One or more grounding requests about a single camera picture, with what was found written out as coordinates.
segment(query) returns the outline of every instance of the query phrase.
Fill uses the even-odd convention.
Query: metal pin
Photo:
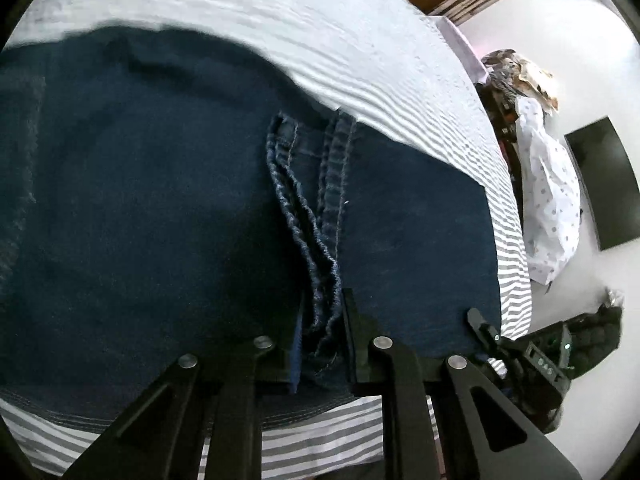
[[[391,348],[393,343],[394,342],[391,340],[391,338],[388,338],[385,335],[379,335],[373,340],[373,346],[375,346],[376,348],[380,348],[381,350],[387,350],[388,348]]]
[[[462,368],[466,367],[466,359],[462,357],[462,355],[452,355],[447,359],[447,363],[451,368],[455,368],[456,370],[462,370]]]
[[[193,368],[198,364],[198,358],[193,354],[181,355],[178,358],[178,364],[181,368]]]
[[[260,350],[264,350],[265,348],[271,348],[273,341],[268,335],[259,335],[254,339],[254,346]]]

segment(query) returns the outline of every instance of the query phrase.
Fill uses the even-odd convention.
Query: black screen
[[[609,118],[566,136],[582,174],[600,249],[640,237],[640,191]]]

